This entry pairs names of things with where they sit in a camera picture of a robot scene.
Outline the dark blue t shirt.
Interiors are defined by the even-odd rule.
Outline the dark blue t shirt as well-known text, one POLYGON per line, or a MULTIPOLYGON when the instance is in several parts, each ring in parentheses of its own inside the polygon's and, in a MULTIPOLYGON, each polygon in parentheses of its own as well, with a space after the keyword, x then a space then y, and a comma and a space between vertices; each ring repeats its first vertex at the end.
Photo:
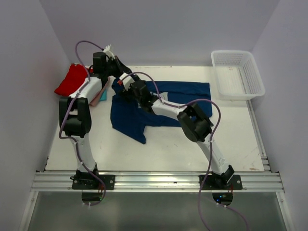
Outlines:
MULTIPOLYGON (((211 100, 210 83, 156 81, 161 98, 174 103, 185 104, 204 98, 211 100)), ((145 144, 144 130, 151 127, 180 127, 180 123, 166 116, 154 115, 144 111, 134 99, 120 95, 124 89, 117 80, 112 83, 115 95, 112 98, 110 119, 112 127, 128 137, 145 144)))

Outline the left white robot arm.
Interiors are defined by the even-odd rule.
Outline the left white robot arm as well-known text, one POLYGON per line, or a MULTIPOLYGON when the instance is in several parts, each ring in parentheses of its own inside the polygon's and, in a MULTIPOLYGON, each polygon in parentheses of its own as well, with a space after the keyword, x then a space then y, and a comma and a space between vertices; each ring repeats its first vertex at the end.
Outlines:
POLYGON ((89 189, 97 188, 100 183, 89 140, 92 126, 90 103, 105 90, 110 76, 119 77, 131 72, 107 49, 93 54, 92 70, 91 73, 86 68, 86 78, 81 86, 59 100, 59 138, 71 141, 77 159, 77 175, 85 174, 83 183, 89 189))

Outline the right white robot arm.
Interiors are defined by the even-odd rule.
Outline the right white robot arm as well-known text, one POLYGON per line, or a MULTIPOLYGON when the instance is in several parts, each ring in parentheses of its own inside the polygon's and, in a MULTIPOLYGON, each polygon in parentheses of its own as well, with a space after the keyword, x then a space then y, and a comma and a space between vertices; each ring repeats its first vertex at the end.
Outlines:
POLYGON ((185 136, 195 142, 208 159, 212 182, 220 189, 225 189, 231 184, 234 169, 214 140, 214 133, 221 120, 221 111, 215 103, 207 100, 218 111, 218 121, 215 127, 211 128, 210 119, 197 103, 199 99, 187 104, 173 103, 163 100, 158 93, 150 93, 143 80, 134 81, 127 77, 118 83, 124 87, 122 92, 137 101, 144 111, 178 121, 185 136))

